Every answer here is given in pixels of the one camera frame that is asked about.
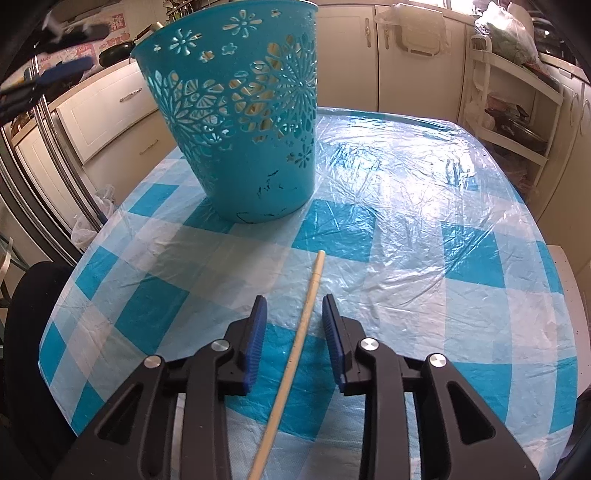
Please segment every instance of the wooden dowel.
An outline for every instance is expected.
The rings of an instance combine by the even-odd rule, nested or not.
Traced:
[[[316,261],[314,262],[314,270],[308,284],[308,294],[306,295],[306,302],[304,308],[301,311],[300,324],[298,325],[295,333],[294,344],[291,347],[290,356],[287,359],[287,365],[283,372],[283,378],[275,397],[275,403],[269,415],[265,433],[262,435],[261,443],[256,452],[254,461],[252,463],[251,472],[248,475],[248,480],[260,480],[262,473],[267,464],[267,459],[271,453],[273,442],[275,441],[275,435],[281,422],[281,416],[283,415],[283,409],[287,402],[287,397],[290,394],[291,384],[294,381],[296,374],[297,365],[300,362],[301,351],[304,347],[304,340],[306,339],[306,333],[308,332],[308,325],[310,324],[310,316],[314,309],[314,302],[316,300],[316,294],[318,293],[318,286],[320,285],[320,277],[322,276],[322,268],[324,267],[324,250],[320,250],[316,255]]]

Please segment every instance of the frying pan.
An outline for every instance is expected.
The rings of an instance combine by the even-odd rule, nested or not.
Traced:
[[[135,37],[133,40],[125,41],[123,43],[119,43],[117,45],[113,45],[112,47],[107,48],[100,52],[99,55],[99,64],[101,67],[107,68],[111,65],[115,65],[115,63],[128,59],[131,55],[131,51],[135,48],[135,42],[137,42],[140,38],[142,38],[146,33],[150,31],[151,25],[144,28],[141,32],[138,33],[138,36]]]

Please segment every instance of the kitchen cabinet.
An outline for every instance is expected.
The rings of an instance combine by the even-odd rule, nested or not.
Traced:
[[[563,248],[575,275],[591,259],[591,88],[588,86],[584,89],[582,105],[566,168],[538,221],[546,243]]]
[[[580,79],[554,66],[546,67],[549,74],[560,80],[564,86],[564,101],[560,108],[558,126],[548,161],[537,187],[532,189],[527,199],[527,206],[535,220],[539,220],[546,209],[568,165],[571,149],[579,131],[584,97],[584,83]]]
[[[373,6],[320,7],[318,104],[376,112],[378,48]]]
[[[115,138],[82,168],[97,189],[115,187],[115,203],[127,195],[174,148],[176,142],[159,111]]]
[[[28,177],[36,184],[47,207],[69,230],[81,211],[61,179],[37,127],[34,127],[16,146],[15,151],[28,170]]]
[[[376,6],[376,13],[389,7]],[[450,50],[433,57],[404,51],[392,26],[378,28],[379,111],[457,122],[464,65],[466,25],[445,18]]]
[[[133,61],[67,98],[56,111],[84,164],[113,138],[157,109]]]

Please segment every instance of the drawer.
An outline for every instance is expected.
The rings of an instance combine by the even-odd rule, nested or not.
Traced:
[[[115,138],[82,169],[97,189],[113,185],[115,202],[120,205],[176,145],[162,114],[156,111]]]
[[[137,63],[132,62],[76,92],[56,111],[84,164],[157,109]]]

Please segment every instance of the table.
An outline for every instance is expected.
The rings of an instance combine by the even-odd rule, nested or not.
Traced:
[[[332,292],[343,315],[397,353],[447,355],[547,478],[571,431],[576,351],[560,280],[521,198],[449,122],[319,109],[316,137],[316,192],[280,220],[220,218],[178,149],[131,193],[78,263],[41,341],[41,372],[67,421],[80,433],[146,355],[192,355],[264,294],[257,383],[226,402],[233,475],[245,478],[323,249],[268,477],[357,478],[363,398],[335,390],[320,320],[320,295]]]

